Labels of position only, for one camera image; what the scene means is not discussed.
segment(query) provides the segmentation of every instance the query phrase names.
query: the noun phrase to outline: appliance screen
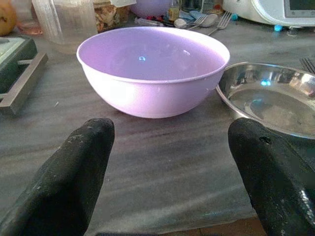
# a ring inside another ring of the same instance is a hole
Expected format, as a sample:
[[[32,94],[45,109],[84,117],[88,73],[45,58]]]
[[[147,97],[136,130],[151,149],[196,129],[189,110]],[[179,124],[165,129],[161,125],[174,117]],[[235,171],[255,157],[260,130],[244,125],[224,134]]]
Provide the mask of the appliance screen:
[[[315,0],[290,0],[290,10],[315,10]]]

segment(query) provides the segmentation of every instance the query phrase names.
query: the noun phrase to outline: marble countertop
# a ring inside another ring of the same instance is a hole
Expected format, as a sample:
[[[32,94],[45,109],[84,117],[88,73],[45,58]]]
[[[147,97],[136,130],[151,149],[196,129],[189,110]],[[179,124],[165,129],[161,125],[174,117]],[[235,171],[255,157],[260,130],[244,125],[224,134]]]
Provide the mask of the marble countertop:
[[[228,47],[230,64],[302,68],[299,58],[315,57],[310,29],[289,36],[240,20],[212,37]],[[53,51],[42,36],[34,40],[48,54],[45,73],[17,117],[0,117],[0,219],[68,135],[99,117],[113,120],[116,139],[87,236],[165,233],[255,215],[227,143],[232,116],[215,91],[180,116],[132,117],[94,92],[75,55]]]

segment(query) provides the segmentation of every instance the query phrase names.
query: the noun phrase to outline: clear plastic container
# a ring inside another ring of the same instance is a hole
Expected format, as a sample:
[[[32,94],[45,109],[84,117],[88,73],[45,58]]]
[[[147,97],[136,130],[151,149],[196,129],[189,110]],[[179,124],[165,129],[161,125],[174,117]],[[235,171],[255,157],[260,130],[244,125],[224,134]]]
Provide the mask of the clear plastic container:
[[[97,32],[111,30],[128,21],[130,3],[124,2],[126,3],[123,6],[117,7],[112,4],[111,0],[94,0]]]
[[[23,34],[42,34],[32,0],[12,0],[17,15],[17,27]]]
[[[54,48],[74,54],[97,34],[93,0],[32,0],[43,33]]]

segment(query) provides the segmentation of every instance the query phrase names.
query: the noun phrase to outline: white appliance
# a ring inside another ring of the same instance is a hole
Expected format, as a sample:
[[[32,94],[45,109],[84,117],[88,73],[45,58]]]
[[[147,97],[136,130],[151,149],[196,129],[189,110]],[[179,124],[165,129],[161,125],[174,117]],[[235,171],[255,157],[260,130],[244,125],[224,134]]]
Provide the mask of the white appliance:
[[[223,9],[270,25],[315,26],[315,0],[224,0]]]

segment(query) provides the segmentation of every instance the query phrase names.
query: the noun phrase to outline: kitchen counter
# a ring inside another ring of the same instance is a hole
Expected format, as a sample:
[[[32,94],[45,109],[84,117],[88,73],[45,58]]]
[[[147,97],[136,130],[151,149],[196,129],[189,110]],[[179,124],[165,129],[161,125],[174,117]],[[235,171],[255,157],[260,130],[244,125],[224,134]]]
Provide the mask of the kitchen counter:
[[[228,47],[230,64],[302,68],[301,57],[315,57],[310,29],[289,36],[239,20],[212,37]],[[17,117],[0,117],[0,219],[68,135],[99,117],[113,120],[116,139],[87,236],[165,233],[255,215],[227,143],[232,116],[215,91],[183,115],[132,117],[94,92],[75,55],[53,51],[42,36],[34,40],[49,57],[44,75]]]

